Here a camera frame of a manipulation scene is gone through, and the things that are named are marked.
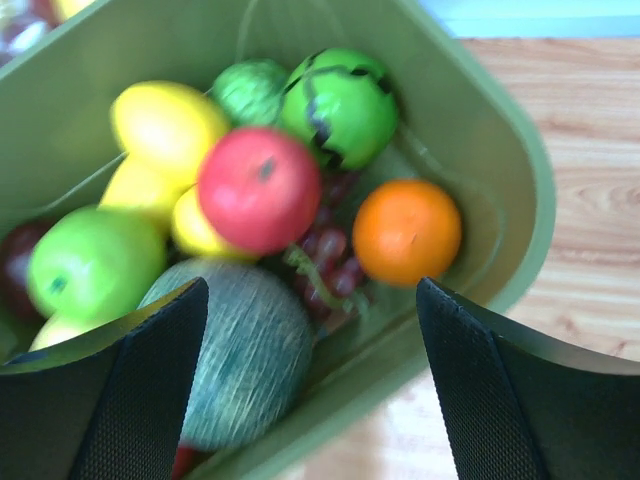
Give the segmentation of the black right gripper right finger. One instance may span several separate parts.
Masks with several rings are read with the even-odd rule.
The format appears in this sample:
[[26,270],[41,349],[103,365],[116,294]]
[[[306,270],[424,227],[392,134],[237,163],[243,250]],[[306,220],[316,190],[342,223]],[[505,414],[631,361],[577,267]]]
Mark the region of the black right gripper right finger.
[[635,479],[639,365],[555,339],[430,280],[417,313],[461,479]]

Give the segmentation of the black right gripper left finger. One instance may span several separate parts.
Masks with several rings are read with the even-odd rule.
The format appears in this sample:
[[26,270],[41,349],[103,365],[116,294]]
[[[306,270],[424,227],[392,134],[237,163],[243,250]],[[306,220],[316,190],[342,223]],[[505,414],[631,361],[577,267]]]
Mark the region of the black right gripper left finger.
[[2,365],[2,478],[170,478],[207,302],[197,278]]

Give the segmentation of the fake red peach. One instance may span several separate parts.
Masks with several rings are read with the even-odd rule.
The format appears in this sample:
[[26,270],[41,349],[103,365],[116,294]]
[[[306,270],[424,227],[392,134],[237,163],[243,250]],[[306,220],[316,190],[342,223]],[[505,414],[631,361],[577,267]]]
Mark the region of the fake red peach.
[[207,153],[196,191],[214,230],[258,256],[284,250],[313,223],[322,196],[319,166],[282,130],[232,130]]

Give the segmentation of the fake yellow lemon from bag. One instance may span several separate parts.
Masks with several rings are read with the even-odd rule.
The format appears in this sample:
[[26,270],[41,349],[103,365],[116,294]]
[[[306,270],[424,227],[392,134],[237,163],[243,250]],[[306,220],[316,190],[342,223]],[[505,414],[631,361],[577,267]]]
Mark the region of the fake yellow lemon from bag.
[[150,80],[122,91],[110,107],[121,149],[178,188],[196,183],[205,154],[231,129],[223,110],[185,84]]

